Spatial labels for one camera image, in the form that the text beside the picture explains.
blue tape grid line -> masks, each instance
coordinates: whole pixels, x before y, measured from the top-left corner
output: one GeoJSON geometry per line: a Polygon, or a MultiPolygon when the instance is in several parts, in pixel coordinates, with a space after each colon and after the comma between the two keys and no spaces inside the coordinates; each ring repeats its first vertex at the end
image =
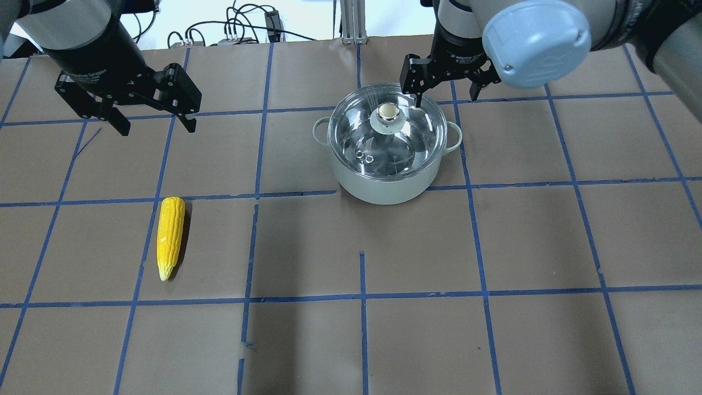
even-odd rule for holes
{"type": "MultiPolygon", "coordinates": [[[[673,92],[662,91],[662,92],[647,92],[647,96],[671,96],[673,92]]],[[[570,95],[570,96],[553,96],[552,99],[559,100],[581,100],[581,99],[592,99],[592,98],[627,98],[627,97],[642,97],[642,93],[611,93],[611,94],[595,94],[595,95],[570,95]]],[[[538,97],[521,97],[521,98],[494,98],[494,99],[478,99],[476,101],[468,100],[457,100],[457,104],[468,104],[468,103],[498,103],[498,102],[509,102],[509,101],[547,101],[549,98],[547,96],[538,97]]],[[[443,104],[453,104],[453,101],[438,101],[440,105],[443,104]]],[[[267,108],[266,113],[280,113],[280,112],[309,112],[309,111],[333,111],[334,106],[323,106],[323,107],[304,107],[304,108],[267,108]]],[[[223,115],[242,115],[242,114],[263,114],[264,110],[239,110],[239,111],[213,111],[213,112],[199,112],[198,117],[214,117],[223,115]]],[[[157,115],[138,115],[133,117],[127,117],[129,120],[139,120],[139,119],[159,119],[168,118],[171,115],[168,114],[157,114],[157,115]]],[[[99,119],[57,119],[49,121],[22,121],[22,122],[7,122],[4,126],[15,127],[15,126],[25,126],[25,125],[47,125],[47,124],[78,124],[82,122],[101,122],[99,119]]]]}
{"type": "Polygon", "coordinates": [[[20,91],[20,85],[22,84],[22,80],[25,78],[25,74],[27,74],[27,68],[29,68],[29,62],[32,60],[32,58],[27,58],[27,62],[25,63],[25,67],[22,69],[22,74],[20,74],[20,78],[17,80],[17,85],[15,85],[15,90],[12,92],[12,96],[10,96],[10,101],[7,103],[7,108],[5,109],[5,113],[2,115],[2,119],[0,119],[0,129],[2,129],[2,126],[5,125],[5,121],[7,120],[7,116],[10,113],[10,109],[12,108],[12,103],[15,102],[15,97],[17,97],[17,92],[20,91]]]}
{"type": "Polygon", "coordinates": [[[265,72],[265,89],[263,91],[263,111],[261,112],[261,133],[258,140],[258,163],[256,165],[256,199],[260,198],[261,187],[261,167],[263,166],[263,144],[265,142],[265,123],[268,115],[268,92],[270,91],[270,70],[273,64],[273,47],[270,43],[268,47],[268,66],[265,72]]]}
{"type": "MultiPolygon", "coordinates": [[[[628,287],[608,287],[609,293],[631,292],[669,292],[669,291],[702,291],[702,284],[678,285],[633,285],[628,287]]],[[[492,290],[491,297],[504,296],[539,296],[561,294],[597,294],[600,287],[589,288],[545,288],[532,290],[492,290]]],[[[397,292],[397,293],[366,293],[366,294],[326,294],[298,297],[229,297],[214,299],[170,299],[170,300],[139,300],[137,306],[190,306],[196,304],[279,304],[328,302],[334,300],[369,300],[369,299],[432,299],[432,298],[466,298],[483,297],[482,291],[452,291],[452,292],[397,292]]],[[[28,309],[75,308],[75,307],[115,307],[131,306],[131,300],[121,301],[92,301],[92,302],[34,302],[27,305],[28,309]]],[[[2,303],[0,309],[21,309],[23,303],[2,303]]]]}
{"type": "Polygon", "coordinates": [[[369,395],[369,374],[368,374],[368,316],[366,312],[366,253],[361,252],[361,363],[363,370],[363,395],[369,395]]]}
{"type": "Polygon", "coordinates": [[[239,359],[239,369],[237,370],[237,395],[242,394],[244,388],[244,359],[239,359]]]}
{"type": "MultiPolygon", "coordinates": [[[[187,70],[187,64],[190,60],[190,48],[185,51],[185,60],[183,61],[183,69],[187,70]]],[[[166,163],[168,162],[168,151],[171,147],[171,137],[173,136],[173,127],[176,124],[176,117],[171,116],[171,123],[168,126],[168,135],[166,136],[166,144],[164,145],[164,154],[161,157],[161,169],[159,171],[159,181],[156,185],[156,191],[154,193],[154,202],[151,210],[151,219],[149,220],[149,227],[146,232],[146,240],[144,241],[144,251],[141,256],[141,262],[139,264],[139,272],[136,278],[136,284],[134,285],[134,293],[131,300],[131,305],[129,308],[129,317],[127,319],[126,330],[124,331],[124,340],[122,342],[122,350],[119,355],[119,365],[117,366],[117,376],[114,379],[114,391],[113,395],[119,393],[119,386],[122,380],[122,373],[124,371],[124,361],[126,360],[127,348],[129,346],[129,338],[131,336],[131,328],[134,324],[134,314],[136,312],[137,301],[139,300],[139,291],[141,289],[141,281],[144,276],[144,262],[149,256],[149,246],[151,243],[151,235],[154,230],[154,224],[156,222],[156,212],[158,211],[159,201],[161,197],[161,187],[164,183],[164,173],[166,172],[166,163]]]]}
{"type": "Polygon", "coordinates": [[[247,343],[249,333],[249,307],[251,303],[251,285],[253,282],[253,259],[256,254],[256,233],[258,232],[258,204],[253,206],[253,220],[251,221],[251,244],[249,245],[249,266],[246,270],[246,292],[244,298],[244,315],[241,320],[241,341],[247,343]]]}
{"type": "Polygon", "coordinates": [[[77,152],[80,149],[81,145],[81,140],[83,139],[83,135],[85,134],[86,127],[88,126],[87,122],[83,123],[83,127],[81,128],[81,132],[78,135],[78,139],[76,141],[75,148],[73,150],[73,156],[71,159],[70,164],[68,165],[68,170],[66,171],[66,177],[63,179],[63,185],[61,186],[61,193],[59,194],[58,197],[58,203],[53,210],[53,216],[51,217],[51,222],[48,225],[48,230],[46,231],[46,237],[44,238],[44,243],[41,246],[41,252],[39,253],[39,258],[37,259],[37,265],[34,267],[34,273],[32,274],[32,279],[29,282],[29,288],[27,289],[27,294],[25,296],[25,301],[22,304],[22,310],[20,311],[20,316],[17,320],[17,325],[15,326],[15,332],[12,335],[12,340],[10,341],[10,346],[8,348],[7,354],[5,355],[5,361],[3,362],[2,365],[2,371],[0,371],[0,388],[2,388],[2,384],[5,381],[5,374],[7,374],[7,369],[8,366],[10,365],[10,360],[12,359],[12,353],[15,349],[15,345],[17,344],[17,338],[20,335],[20,330],[22,329],[22,323],[24,322],[25,319],[25,314],[27,313],[27,308],[29,306],[29,300],[32,298],[32,292],[34,291],[34,286],[37,283],[37,278],[39,277],[39,270],[41,270],[41,264],[44,262],[44,255],[46,254],[46,248],[48,247],[48,242],[51,239],[51,232],[53,231],[53,227],[56,224],[56,218],[58,216],[58,211],[61,207],[60,203],[63,200],[63,196],[66,193],[66,187],[68,187],[68,180],[71,177],[71,172],[73,171],[73,165],[76,162],[76,156],[77,152]]]}
{"type": "MultiPolygon", "coordinates": [[[[686,181],[702,181],[702,177],[685,177],[686,181]]],[[[616,184],[636,184],[636,183],[672,183],[680,182],[680,179],[675,178],[663,178],[663,179],[631,179],[631,180],[591,180],[591,181],[578,181],[578,185],[593,186],[593,185],[616,185],[616,184]]],[[[572,181],[544,181],[544,182],[533,182],[533,183],[491,183],[491,184],[473,184],[471,189],[494,189],[494,188],[531,188],[531,187],[543,187],[543,186],[572,186],[572,181]]],[[[449,185],[449,186],[430,186],[427,190],[465,190],[468,187],[465,185],[449,185]]],[[[275,192],[275,193],[261,193],[260,198],[289,198],[295,196],[320,196],[320,195],[333,195],[337,193],[337,190],[302,190],[296,192],[275,192]]],[[[182,196],[183,200],[193,201],[193,200],[231,200],[231,199],[254,199],[256,198],[255,193],[242,193],[239,195],[193,195],[193,196],[182,196]]],[[[125,204],[125,203],[151,203],[155,200],[161,201],[161,198],[156,199],[154,197],[132,197],[123,199],[95,199],[95,200],[63,200],[61,202],[62,206],[72,206],[72,205],[112,205],[112,204],[125,204]]],[[[58,202],[13,202],[13,203],[0,203],[0,208],[2,207],[41,207],[41,206],[56,206],[58,202]]]]}
{"type": "MultiPolygon", "coordinates": [[[[451,97],[453,98],[453,113],[456,116],[456,123],[461,126],[461,114],[458,112],[458,100],[456,98],[456,85],[451,81],[451,97]]],[[[485,267],[482,259],[482,249],[480,247],[480,235],[478,233],[477,217],[475,215],[475,204],[473,200],[473,188],[470,183],[470,174],[468,173],[468,161],[465,156],[465,147],[461,148],[461,162],[463,165],[463,175],[465,177],[466,191],[468,192],[468,209],[470,210],[470,223],[472,226],[473,239],[475,242],[475,254],[478,262],[478,272],[480,274],[480,290],[482,292],[483,307],[485,311],[485,325],[487,330],[488,345],[490,348],[490,359],[492,362],[492,373],[495,380],[495,392],[497,395],[502,395],[502,384],[500,383],[500,370],[497,364],[497,350],[495,349],[495,335],[492,330],[492,315],[490,314],[490,293],[487,287],[485,278],[485,267]]]]}
{"type": "Polygon", "coordinates": [[[585,233],[588,236],[588,242],[590,243],[590,251],[592,253],[592,259],[595,262],[595,270],[597,271],[597,277],[600,280],[600,289],[602,296],[604,297],[604,304],[607,308],[607,315],[609,316],[609,323],[612,327],[612,332],[614,334],[614,341],[616,343],[617,352],[619,354],[619,360],[621,362],[622,370],[624,372],[624,377],[626,378],[626,384],[629,388],[629,394],[635,395],[636,390],[634,388],[634,382],[631,379],[631,373],[629,371],[629,364],[626,361],[626,355],[624,354],[624,347],[621,343],[621,337],[619,336],[619,329],[616,324],[616,319],[614,317],[614,310],[612,309],[611,300],[609,298],[609,291],[607,290],[607,282],[604,280],[604,275],[602,274],[602,268],[600,266],[600,257],[597,254],[597,248],[595,246],[595,239],[592,236],[592,229],[590,228],[590,221],[588,219],[588,213],[585,211],[585,204],[583,203],[583,196],[580,192],[580,186],[578,179],[575,174],[575,169],[573,168],[573,162],[571,161],[570,154],[568,153],[568,146],[566,145],[565,137],[563,134],[563,129],[561,127],[560,120],[558,118],[558,113],[556,111],[556,105],[554,100],[551,98],[551,90],[548,84],[544,85],[546,90],[546,96],[549,98],[548,104],[551,108],[551,114],[553,115],[553,122],[555,123],[556,130],[558,132],[558,138],[561,141],[561,147],[563,149],[563,155],[565,156],[566,163],[568,164],[568,172],[570,173],[571,180],[573,182],[573,189],[575,190],[576,198],[578,200],[578,206],[580,208],[580,214],[583,217],[583,225],[585,226],[585,233]]]}
{"type": "Polygon", "coordinates": [[[661,121],[658,119],[658,116],[656,115],[656,111],[654,110],[653,105],[651,104],[651,99],[649,98],[649,94],[646,92],[646,89],[644,87],[644,83],[641,80],[641,76],[639,75],[639,72],[636,70],[636,65],[634,65],[634,60],[631,58],[631,54],[629,53],[628,48],[626,46],[623,46],[624,48],[624,54],[626,54],[626,58],[629,61],[629,66],[631,66],[631,70],[634,72],[634,76],[636,77],[636,82],[639,84],[639,88],[641,89],[641,93],[644,96],[644,100],[646,101],[646,106],[649,109],[649,112],[651,113],[651,117],[654,120],[654,123],[656,124],[656,128],[658,129],[658,133],[661,135],[661,140],[663,140],[663,144],[665,145],[665,149],[668,151],[668,155],[670,156],[670,160],[673,162],[673,166],[675,167],[675,171],[677,172],[677,176],[679,177],[680,183],[682,183],[682,187],[685,190],[685,194],[687,195],[687,199],[690,201],[690,206],[692,208],[692,212],[695,214],[695,218],[697,218],[697,224],[700,227],[700,230],[702,230],[702,216],[700,216],[700,211],[697,209],[697,205],[695,204],[695,199],[692,196],[692,192],[690,191],[690,187],[687,185],[687,180],[685,180],[685,176],[682,173],[682,168],[680,167],[680,164],[678,163],[677,159],[675,159],[675,154],[673,154],[673,149],[670,147],[670,142],[668,142],[668,137],[665,136],[665,132],[663,130],[663,127],[661,126],[661,121]]]}

yellow corn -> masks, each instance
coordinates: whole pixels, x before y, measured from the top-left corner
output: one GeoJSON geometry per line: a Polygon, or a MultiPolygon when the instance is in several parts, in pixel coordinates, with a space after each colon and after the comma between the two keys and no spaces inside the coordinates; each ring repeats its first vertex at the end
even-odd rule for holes
{"type": "Polygon", "coordinates": [[[159,265],[161,281],[171,277],[178,262],[180,239],[183,236],[185,220],[185,202],[179,197],[167,197],[161,203],[159,231],[156,240],[156,260],[159,265]]]}

blue tape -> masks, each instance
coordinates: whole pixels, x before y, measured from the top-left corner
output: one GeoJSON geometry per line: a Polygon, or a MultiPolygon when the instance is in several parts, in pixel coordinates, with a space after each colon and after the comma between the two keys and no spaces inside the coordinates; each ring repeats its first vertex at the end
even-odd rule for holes
{"type": "MultiPolygon", "coordinates": [[[[190,55],[190,48],[185,52],[185,62],[183,68],[187,67],[187,61],[190,55]]],[[[149,220],[149,226],[146,230],[146,240],[144,241],[144,250],[141,256],[141,262],[139,264],[139,272],[136,278],[136,284],[134,285],[134,293],[129,308],[129,317],[127,318],[127,327],[124,331],[124,340],[122,342],[122,350],[119,354],[119,364],[117,366],[117,376],[114,379],[114,391],[113,395],[118,395],[119,386],[122,381],[122,372],[124,371],[124,361],[126,360],[127,348],[129,346],[129,339],[131,336],[131,328],[134,323],[134,314],[136,312],[137,301],[139,300],[139,291],[141,289],[141,281],[144,276],[144,262],[149,255],[149,246],[151,243],[151,235],[154,230],[154,225],[156,223],[156,211],[158,210],[159,201],[161,197],[161,187],[164,183],[164,174],[166,172],[166,163],[168,162],[168,152],[171,148],[171,138],[173,136],[173,127],[176,124],[176,118],[171,117],[171,123],[168,126],[168,134],[166,135],[166,144],[164,145],[164,154],[161,157],[161,169],[159,170],[159,180],[156,185],[156,192],[154,193],[153,207],[151,211],[151,219],[149,220]]]]}
{"type": "Polygon", "coordinates": [[[602,292],[602,288],[563,288],[560,290],[500,290],[490,291],[490,296],[594,294],[598,292],[602,292]]]}
{"type": "Polygon", "coordinates": [[[585,226],[585,233],[588,236],[588,243],[590,244],[590,251],[592,252],[592,259],[595,262],[595,270],[597,271],[597,277],[600,280],[600,289],[602,296],[604,297],[604,305],[607,308],[607,315],[609,316],[609,323],[612,327],[612,333],[614,334],[614,341],[616,343],[617,352],[619,354],[619,360],[621,362],[622,370],[624,372],[624,377],[626,378],[626,383],[629,388],[630,395],[635,395],[636,391],[634,389],[634,382],[631,379],[631,373],[629,371],[629,365],[626,361],[626,355],[624,354],[624,347],[621,343],[621,337],[619,335],[619,329],[614,317],[614,310],[612,309],[611,300],[609,299],[609,293],[607,292],[607,283],[604,280],[604,275],[602,274],[600,266],[600,257],[597,254],[597,248],[595,246],[595,239],[592,236],[592,229],[590,227],[590,221],[588,219],[588,214],[585,211],[585,204],[583,203],[583,196],[580,192],[580,187],[578,186],[578,179],[576,178],[575,169],[573,168],[573,162],[571,161],[570,154],[568,153],[568,146],[566,145],[565,137],[563,135],[563,129],[561,127],[560,120],[558,118],[558,113],[556,112],[556,106],[551,96],[551,90],[548,84],[544,85],[546,89],[546,96],[548,96],[548,104],[551,109],[551,115],[553,116],[553,122],[555,123],[556,130],[558,132],[558,138],[561,141],[561,147],[563,149],[563,155],[565,156],[566,163],[568,164],[568,172],[570,173],[571,180],[573,181],[573,189],[575,190],[576,198],[578,200],[578,207],[580,209],[580,214],[583,217],[583,225],[585,226]]]}
{"type": "Polygon", "coordinates": [[[2,126],[5,124],[5,121],[7,120],[8,114],[10,114],[10,109],[12,108],[12,103],[15,102],[15,97],[17,97],[17,92],[20,91],[20,85],[22,85],[22,80],[25,78],[25,74],[27,74],[27,68],[29,68],[29,62],[32,60],[32,58],[27,58],[27,62],[25,63],[24,68],[22,69],[22,74],[20,74],[20,78],[17,80],[17,84],[15,85],[15,90],[12,92],[12,96],[10,96],[10,101],[7,103],[7,107],[5,108],[5,113],[2,115],[2,119],[0,119],[0,129],[2,129],[2,126]]]}
{"type": "Polygon", "coordinates": [[[251,243],[249,244],[249,265],[246,270],[246,292],[244,316],[241,319],[241,341],[246,343],[249,332],[249,309],[251,307],[251,284],[253,282],[253,258],[256,255],[256,233],[258,232],[258,204],[253,206],[253,219],[251,221],[251,243]]]}
{"type": "Polygon", "coordinates": [[[263,110],[239,110],[239,111],[213,111],[213,112],[198,112],[198,117],[213,117],[219,115],[243,115],[243,114],[262,114],[263,110]]]}
{"type": "Polygon", "coordinates": [[[464,190],[468,189],[465,185],[447,185],[447,186],[430,186],[427,190],[464,190]]]}
{"type": "Polygon", "coordinates": [[[368,374],[368,316],[366,312],[366,253],[359,255],[361,272],[361,350],[363,367],[363,395],[369,393],[368,374]]]}
{"type": "Polygon", "coordinates": [[[54,308],[54,307],[116,307],[130,306],[131,302],[126,300],[100,300],[92,302],[34,302],[27,305],[30,309],[54,308]]]}
{"type": "Polygon", "coordinates": [[[303,108],[277,108],[268,109],[268,112],[310,112],[310,111],[333,111],[336,107],[303,107],[303,108]]]}
{"type": "MultiPolygon", "coordinates": [[[[677,285],[633,285],[627,287],[608,287],[608,292],[662,292],[662,291],[698,291],[702,284],[677,284],[677,285]]],[[[491,290],[490,296],[521,296],[521,295],[559,295],[559,294],[592,294],[600,293],[602,288],[553,288],[533,290],[491,290]]],[[[303,303],[303,302],[328,302],[333,300],[361,300],[361,299],[431,299],[452,297],[482,297],[482,291],[451,291],[451,292],[398,292],[398,293],[366,293],[366,294],[329,294],[299,297],[228,297],[213,299],[153,299],[138,300],[137,306],[189,306],[194,304],[277,304],[277,303],[303,303]]],[[[89,301],[89,302],[32,302],[28,309],[48,307],[94,307],[94,306],[131,306],[132,301],[89,301]]],[[[21,309],[23,303],[1,303],[0,309],[21,309]]]]}
{"type": "Polygon", "coordinates": [[[263,166],[263,145],[265,144],[265,123],[268,115],[268,94],[270,92],[270,72],[273,65],[273,43],[268,49],[268,66],[265,72],[265,90],[263,92],[263,112],[261,113],[261,133],[258,140],[258,162],[256,164],[256,199],[260,198],[261,167],[263,166]]]}
{"type": "MultiPolygon", "coordinates": [[[[453,98],[453,113],[456,116],[456,123],[461,126],[461,114],[458,111],[458,100],[456,98],[456,84],[451,81],[451,97],[453,98]]],[[[490,360],[492,362],[492,373],[495,380],[495,392],[497,395],[502,395],[502,384],[500,382],[500,369],[497,364],[497,350],[495,349],[495,335],[492,330],[492,315],[490,313],[490,294],[487,287],[487,280],[485,278],[485,267],[482,259],[482,249],[480,247],[480,236],[478,233],[477,217],[475,216],[475,204],[473,200],[473,191],[470,183],[470,174],[468,173],[468,161],[465,156],[465,147],[463,144],[460,146],[461,149],[461,159],[463,163],[463,175],[465,177],[465,184],[468,186],[466,191],[468,192],[468,209],[470,211],[470,223],[473,231],[473,241],[475,242],[475,254],[478,262],[478,272],[480,274],[480,290],[483,297],[483,307],[485,312],[485,325],[487,331],[488,345],[490,348],[490,360]]]]}
{"type": "Polygon", "coordinates": [[[57,202],[0,203],[0,207],[41,207],[56,206],[57,202]]]}
{"type": "Polygon", "coordinates": [[[244,359],[239,359],[239,369],[237,371],[237,395],[242,394],[244,388],[244,359]]]}
{"type": "Polygon", "coordinates": [[[536,183],[485,183],[471,185],[472,189],[490,189],[490,188],[529,188],[533,186],[571,186],[571,181],[545,181],[536,183]]]}

lid knob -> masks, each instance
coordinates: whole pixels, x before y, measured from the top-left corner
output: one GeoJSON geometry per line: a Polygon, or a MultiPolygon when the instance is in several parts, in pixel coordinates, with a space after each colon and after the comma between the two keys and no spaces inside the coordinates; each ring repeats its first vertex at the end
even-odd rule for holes
{"type": "Polygon", "coordinates": [[[395,103],[386,102],[378,107],[378,115],[383,118],[384,121],[392,121],[397,118],[399,114],[399,108],[395,103]]]}

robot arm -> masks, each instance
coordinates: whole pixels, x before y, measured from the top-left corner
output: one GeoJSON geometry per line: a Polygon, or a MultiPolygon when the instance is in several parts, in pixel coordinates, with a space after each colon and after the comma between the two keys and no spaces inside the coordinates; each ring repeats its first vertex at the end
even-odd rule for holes
{"type": "Polygon", "coordinates": [[[633,43],[702,122],[702,0],[421,0],[433,6],[430,55],[409,54],[404,93],[468,78],[529,88],[573,71],[589,51],[633,43]]]}
{"type": "Polygon", "coordinates": [[[146,65],[119,22],[123,5],[120,0],[0,0],[0,32],[20,18],[18,24],[62,68],[55,90],[78,116],[107,121],[126,136],[129,121],[114,105],[146,104],[176,114],[194,132],[200,90],[177,63],[158,72],[146,65]]]}
{"type": "Polygon", "coordinates": [[[10,33],[12,24],[20,16],[23,16],[21,0],[0,1],[0,53],[5,45],[5,39],[10,33]]]}

